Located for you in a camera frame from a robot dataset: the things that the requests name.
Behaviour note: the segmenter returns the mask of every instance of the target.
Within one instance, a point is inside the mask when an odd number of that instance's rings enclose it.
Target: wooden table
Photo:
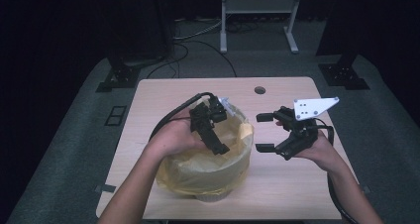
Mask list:
[[[262,86],[265,94],[256,94]],[[279,144],[288,133],[272,123],[257,123],[256,115],[280,106],[293,108],[296,98],[320,98],[308,77],[249,77],[151,79],[139,82],[106,184],[121,185],[158,121],[200,92],[212,92],[240,108],[255,127],[255,143]],[[331,109],[340,109],[340,103]],[[328,113],[319,116],[333,125]],[[350,165],[336,133],[336,150]],[[96,210],[100,216],[113,193],[102,192]],[[249,174],[225,199],[206,203],[154,184],[145,219],[159,220],[280,220],[340,219],[328,193],[326,173],[304,159],[285,161],[262,154],[253,146]]]

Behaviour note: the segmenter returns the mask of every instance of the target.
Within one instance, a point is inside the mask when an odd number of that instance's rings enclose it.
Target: plastic bag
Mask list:
[[[189,150],[167,157],[157,171],[158,186],[204,200],[206,196],[226,196],[245,180],[254,142],[254,127],[237,107],[231,105],[231,108],[234,116],[228,114],[227,120],[214,124],[214,132],[230,151],[215,156],[208,149]]]

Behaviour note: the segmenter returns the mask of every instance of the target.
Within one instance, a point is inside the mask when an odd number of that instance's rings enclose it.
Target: white bracket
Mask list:
[[[340,99],[335,98],[315,98],[315,99],[295,99],[294,114],[297,121],[306,120],[319,116],[332,106],[336,105]]]

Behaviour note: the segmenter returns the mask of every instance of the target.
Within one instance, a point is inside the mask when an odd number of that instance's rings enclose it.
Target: gray floor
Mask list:
[[[178,36],[208,27],[204,23],[178,23]],[[337,133],[367,197],[386,223],[420,223],[420,132],[362,56],[354,63],[370,90],[330,87],[317,64],[336,62],[337,56],[315,56],[325,22],[296,22],[293,34],[300,53],[288,49],[282,23],[243,25],[251,31],[228,34],[228,53],[238,77],[309,76],[323,97],[339,96],[330,111]],[[210,33],[192,40],[219,47],[219,35]],[[184,43],[188,55],[178,64],[164,66],[151,78],[232,77],[227,61],[210,47]],[[175,46],[175,58],[185,48]],[[157,65],[141,71],[145,79]],[[110,65],[101,60],[92,70],[9,223],[94,223],[100,193],[112,163],[122,126],[104,126],[113,106],[130,107],[134,88],[95,93]],[[306,220],[305,223],[341,223]]]

